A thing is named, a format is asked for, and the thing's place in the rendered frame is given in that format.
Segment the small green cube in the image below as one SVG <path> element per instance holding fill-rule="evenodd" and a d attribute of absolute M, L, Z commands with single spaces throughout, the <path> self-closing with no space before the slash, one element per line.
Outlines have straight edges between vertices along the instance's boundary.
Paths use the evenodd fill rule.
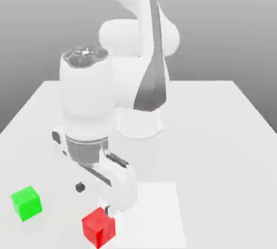
<path fill-rule="evenodd" d="M 13 193 L 11 200 L 21 221 L 26 221 L 42 212 L 41 199 L 32 186 Z"/>

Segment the small red cube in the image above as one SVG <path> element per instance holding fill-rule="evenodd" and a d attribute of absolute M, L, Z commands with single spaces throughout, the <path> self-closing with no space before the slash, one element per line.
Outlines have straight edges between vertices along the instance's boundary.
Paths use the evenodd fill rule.
<path fill-rule="evenodd" d="M 109 217 L 102 207 L 82 218 L 82 227 L 84 236 L 96 249 L 116 236 L 115 219 Z"/>

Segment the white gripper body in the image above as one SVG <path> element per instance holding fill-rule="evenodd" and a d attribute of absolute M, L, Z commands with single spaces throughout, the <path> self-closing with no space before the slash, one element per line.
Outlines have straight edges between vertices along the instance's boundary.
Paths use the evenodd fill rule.
<path fill-rule="evenodd" d="M 77 157 L 73 160 L 93 176 L 101 207 L 108 206 L 110 212 L 125 212 L 136 204 L 136 175 L 127 160 L 112 151 L 101 151 L 99 162 L 94 164 L 83 163 Z"/>

